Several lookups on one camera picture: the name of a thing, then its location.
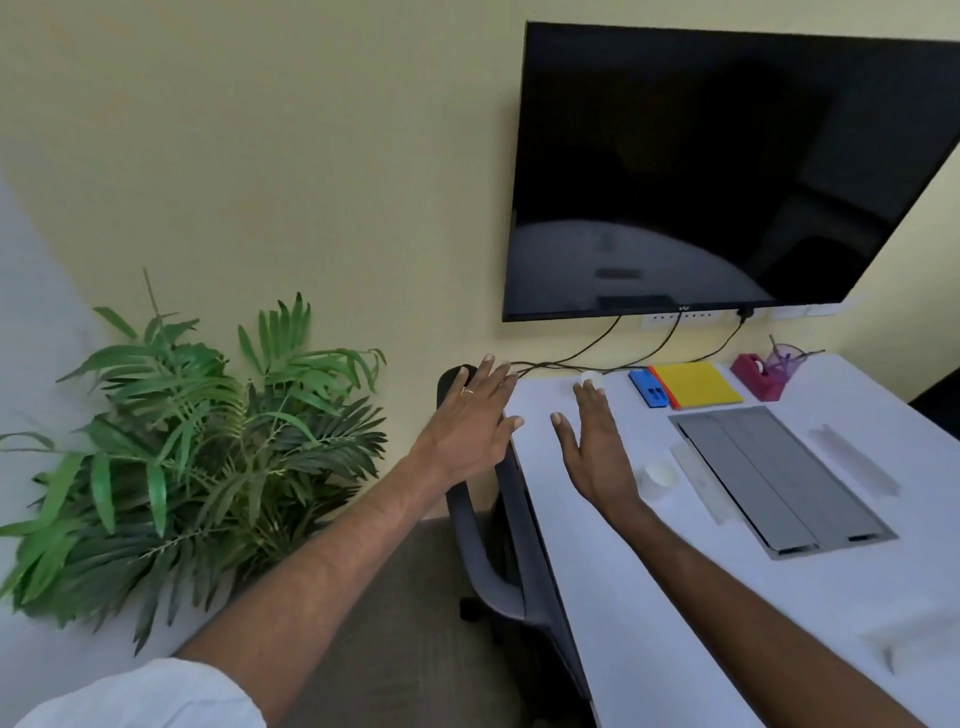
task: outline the cord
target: cord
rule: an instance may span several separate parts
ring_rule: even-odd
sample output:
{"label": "cord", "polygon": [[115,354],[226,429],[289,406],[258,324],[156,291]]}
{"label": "cord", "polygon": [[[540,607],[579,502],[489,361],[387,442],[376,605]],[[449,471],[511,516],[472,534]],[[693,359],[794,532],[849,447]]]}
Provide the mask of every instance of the cord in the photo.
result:
{"label": "cord", "polygon": [[581,373],[595,371],[595,372],[600,372],[602,374],[609,374],[610,372],[619,372],[624,369],[630,369],[636,364],[639,364],[641,361],[646,361],[647,359],[649,359],[651,356],[659,352],[661,349],[663,349],[663,347],[667,345],[667,342],[670,341],[671,337],[674,334],[674,331],[677,330],[677,326],[680,324],[680,319],[682,316],[683,314],[677,314],[677,318],[673,322],[673,327],[671,327],[670,331],[666,335],[666,338],[664,338],[663,341],[660,342],[660,345],[656,349],[654,349],[652,352],[648,354],[645,354],[639,359],[635,359],[634,361],[628,362],[626,364],[620,364],[619,366],[612,367],[610,369],[593,369],[591,367],[582,367],[582,366],[565,363],[570,359],[575,358],[576,356],[579,356],[580,354],[585,352],[587,349],[592,347],[594,344],[596,344],[598,341],[600,341],[600,339],[604,338],[604,336],[606,336],[608,333],[610,333],[613,330],[613,327],[616,326],[617,323],[620,321],[621,317],[617,316],[616,321],[613,322],[613,325],[610,328],[608,328],[606,331],[604,331],[599,338],[595,339],[593,342],[585,346],[583,349],[580,349],[577,353],[573,354],[572,356],[568,356],[566,359],[561,359],[560,361],[542,361],[537,364],[529,361],[514,362],[515,364],[528,365],[526,369],[524,369],[517,375],[517,378],[523,378],[530,372],[533,372],[535,369],[568,370],[571,372],[581,372]]}
{"label": "cord", "polygon": [[660,342],[660,345],[656,349],[654,349],[652,352],[648,353],[646,356],[642,356],[639,359],[635,359],[634,361],[628,362],[626,364],[621,364],[618,367],[613,367],[612,369],[601,369],[600,372],[605,375],[609,374],[610,372],[619,372],[620,370],[623,370],[623,369],[630,369],[631,367],[634,367],[637,364],[639,364],[641,361],[646,361],[647,359],[649,359],[651,356],[659,352],[663,347],[667,345],[667,342],[670,341],[670,339],[673,337],[673,332],[676,331],[677,327],[680,325],[680,320],[683,318],[683,316],[684,316],[683,313],[677,314],[677,318],[674,319],[673,326],[670,328],[669,333],[667,333],[666,338],[663,339],[663,341]]}
{"label": "cord", "polygon": [[611,331],[613,331],[613,327],[615,327],[617,324],[619,324],[619,323],[620,323],[620,319],[622,319],[622,318],[623,318],[623,316],[617,316],[615,319],[613,319],[613,323],[610,324],[610,328],[608,328],[608,329],[607,329],[606,331],[604,331],[602,334],[600,334],[599,336],[597,336],[595,339],[593,339],[593,341],[591,341],[591,342],[590,342],[589,344],[587,344],[585,347],[583,347],[582,349],[580,349],[578,352],[573,353],[573,354],[571,354],[570,356],[568,356],[568,357],[566,357],[566,358],[564,358],[564,359],[558,359],[557,361],[541,361],[541,362],[537,362],[537,363],[534,363],[534,362],[532,362],[532,361],[515,361],[515,362],[514,362],[515,364],[527,365],[527,368],[524,369],[522,372],[520,372],[519,375],[517,376],[517,378],[522,378],[522,377],[524,377],[527,373],[533,372],[535,369],[573,369],[573,370],[577,370],[577,371],[581,371],[581,372],[586,372],[586,371],[588,371],[587,369],[583,369],[583,368],[581,368],[581,367],[573,367],[573,366],[571,366],[571,367],[562,367],[562,366],[559,366],[559,365],[565,364],[565,363],[568,362],[570,359],[575,359],[576,357],[580,356],[580,354],[584,353],[586,350],[590,349],[591,347],[595,346],[596,344],[599,344],[601,341],[603,341],[603,340],[607,337],[607,334],[609,334]]}
{"label": "cord", "polygon": [[703,356],[698,356],[696,359],[690,359],[690,363],[694,361],[703,361],[704,359],[709,359],[714,354],[720,353],[723,349],[725,349],[727,345],[730,343],[730,340],[733,339],[734,336],[736,336],[737,332],[743,328],[743,325],[746,323],[747,319],[749,319],[751,316],[754,315],[754,310],[752,308],[740,308],[739,310],[737,310],[736,315],[740,317],[740,323],[736,325],[736,328],[733,330],[733,333],[727,337],[727,340],[724,341],[723,344],[720,345],[720,348],[708,354],[704,354]]}

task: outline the right hand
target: right hand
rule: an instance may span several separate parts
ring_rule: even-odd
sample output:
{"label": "right hand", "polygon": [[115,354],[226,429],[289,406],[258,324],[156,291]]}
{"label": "right hand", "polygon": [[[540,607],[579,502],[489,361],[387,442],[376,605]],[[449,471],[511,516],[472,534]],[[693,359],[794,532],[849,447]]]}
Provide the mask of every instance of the right hand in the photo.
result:
{"label": "right hand", "polygon": [[636,490],[634,471],[616,431],[606,393],[588,380],[583,386],[574,384],[573,394],[580,407],[580,445],[564,415],[554,412],[550,421],[557,430],[573,485],[612,524],[618,516],[645,506]]}

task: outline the white wall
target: white wall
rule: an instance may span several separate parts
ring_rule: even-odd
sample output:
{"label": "white wall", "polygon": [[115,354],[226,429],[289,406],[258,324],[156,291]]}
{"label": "white wall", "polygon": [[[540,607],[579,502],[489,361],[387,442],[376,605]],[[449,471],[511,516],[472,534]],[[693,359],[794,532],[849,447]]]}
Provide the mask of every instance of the white wall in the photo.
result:
{"label": "white wall", "polygon": [[[96,402],[83,386],[54,380],[104,343],[96,315],[47,254],[0,178],[0,432],[33,429],[56,435],[58,443],[69,442],[66,433],[86,424],[97,411]],[[38,492],[30,477],[50,464],[51,457],[43,454],[0,454],[0,523],[30,516],[27,505]],[[0,539],[4,575],[15,549],[16,539]],[[132,604],[94,635],[83,624],[59,630],[53,622],[12,614],[5,599],[0,605],[0,728],[13,726],[43,700],[169,655],[207,617],[187,609],[172,628],[159,619],[134,659],[137,606]]]}

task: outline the white shirt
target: white shirt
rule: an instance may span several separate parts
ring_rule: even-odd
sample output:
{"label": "white shirt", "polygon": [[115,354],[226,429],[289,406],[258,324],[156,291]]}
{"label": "white shirt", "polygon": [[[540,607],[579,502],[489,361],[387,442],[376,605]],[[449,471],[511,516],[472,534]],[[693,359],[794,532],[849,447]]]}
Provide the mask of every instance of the white shirt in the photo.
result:
{"label": "white shirt", "polygon": [[169,658],[105,677],[31,710],[16,728],[266,728],[216,667]]}

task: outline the white object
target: white object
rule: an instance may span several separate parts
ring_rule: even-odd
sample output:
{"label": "white object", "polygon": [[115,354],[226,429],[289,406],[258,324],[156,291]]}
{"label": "white object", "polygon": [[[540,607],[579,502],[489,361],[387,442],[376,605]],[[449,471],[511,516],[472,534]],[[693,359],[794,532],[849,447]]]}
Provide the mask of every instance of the white object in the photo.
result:
{"label": "white object", "polygon": [[900,483],[830,425],[810,430],[810,439],[840,463],[874,497],[900,495]]}
{"label": "white object", "polygon": [[670,446],[670,452],[717,525],[723,525],[740,515],[740,509],[696,448],[688,442],[682,442]]}
{"label": "white object", "polygon": [[265,728],[245,692],[216,667],[168,658],[105,677],[30,711],[16,728]]}
{"label": "white object", "polygon": [[722,324],[726,311],[685,311],[684,313],[648,313],[640,322],[640,328],[650,331],[656,328],[671,328],[680,316],[677,328],[705,328]]}
{"label": "white object", "polygon": [[[717,368],[744,405],[758,402]],[[526,425],[514,447],[550,567],[587,677],[597,723],[634,728],[637,716],[658,728],[760,728],[761,723],[633,551],[567,482],[551,412],[579,431],[575,377],[523,379],[507,406]],[[638,469],[683,441],[669,408],[639,400],[626,374],[605,389],[627,455]],[[842,659],[894,696],[930,728],[960,716],[960,658],[943,656],[893,674],[859,635],[874,604],[904,594],[936,595],[960,607],[960,443],[834,354],[811,357],[770,410],[859,497],[869,493],[846,475],[809,430],[828,424],[856,433],[857,448],[902,485],[899,498],[871,507],[899,535],[874,546],[773,561],[746,523],[719,527],[685,480],[652,507],[680,536],[767,599]]]}
{"label": "white object", "polygon": [[644,500],[657,500],[680,485],[680,474],[666,460],[654,460],[639,473],[636,488]]}
{"label": "white object", "polygon": [[889,624],[863,636],[895,675],[945,657],[960,656],[960,614],[940,609]]}
{"label": "white object", "polygon": [[600,372],[583,372],[580,375],[580,383],[586,384],[588,381],[593,382],[595,389],[603,389],[603,375]]}

